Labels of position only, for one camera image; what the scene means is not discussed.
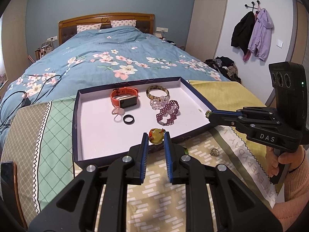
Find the black jacket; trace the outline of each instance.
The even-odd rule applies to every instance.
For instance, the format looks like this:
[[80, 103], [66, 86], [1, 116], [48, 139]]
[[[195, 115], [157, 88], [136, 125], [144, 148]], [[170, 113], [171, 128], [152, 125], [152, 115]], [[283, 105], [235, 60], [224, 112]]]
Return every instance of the black jacket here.
[[255, 17], [252, 11], [248, 12], [240, 22], [235, 26], [231, 46], [240, 47], [244, 55], [248, 51], [248, 45], [251, 39], [253, 28], [255, 25]]

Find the door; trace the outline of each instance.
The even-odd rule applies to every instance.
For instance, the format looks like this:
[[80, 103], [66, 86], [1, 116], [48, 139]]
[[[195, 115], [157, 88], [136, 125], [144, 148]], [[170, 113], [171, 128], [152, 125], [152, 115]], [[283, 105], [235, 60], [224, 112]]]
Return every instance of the door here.
[[[293, 0], [294, 18], [292, 37], [285, 61], [301, 64], [309, 74], [309, 14], [300, 0]], [[266, 106], [276, 107], [275, 90], [265, 103]]]
[[227, 0], [195, 0], [186, 52], [201, 61], [214, 58]]

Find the jacket hood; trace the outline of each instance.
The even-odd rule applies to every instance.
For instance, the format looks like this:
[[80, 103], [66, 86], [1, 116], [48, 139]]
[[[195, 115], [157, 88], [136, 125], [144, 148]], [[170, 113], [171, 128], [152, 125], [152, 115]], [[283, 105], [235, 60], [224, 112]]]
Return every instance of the jacket hood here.
[[257, 15], [257, 19], [263, 24], [267, 29], [273, 28], [273, 23], [266, 9], [262, 9]]

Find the watch screen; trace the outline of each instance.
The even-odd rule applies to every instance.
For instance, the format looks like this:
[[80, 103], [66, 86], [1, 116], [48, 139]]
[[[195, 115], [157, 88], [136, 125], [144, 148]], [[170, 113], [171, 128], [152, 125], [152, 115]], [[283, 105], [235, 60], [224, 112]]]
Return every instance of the watch screen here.
[[120, 108], [127, 108], [137, 104], [137, 97], [132, 97], [128, 99], [119, 100]]

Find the device handle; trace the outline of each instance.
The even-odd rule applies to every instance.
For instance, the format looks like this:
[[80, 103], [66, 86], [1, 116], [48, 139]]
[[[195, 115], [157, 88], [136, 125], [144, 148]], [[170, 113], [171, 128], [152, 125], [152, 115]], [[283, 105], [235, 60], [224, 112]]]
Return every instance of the device handle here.
[[[281, 151], [279, 149], [273, 149], [273, 153], [279, 157], [284, 151]], [[283, 183], [285, 180], [285, 177], [289, 171], [290, 164], [280, 164], [278, 165], [279, 167], [279, 173], [277, 175], [274, 175], [273, 177], [270, 178], [270, 182], [273, 184], [278, 184], [278, 183]]]

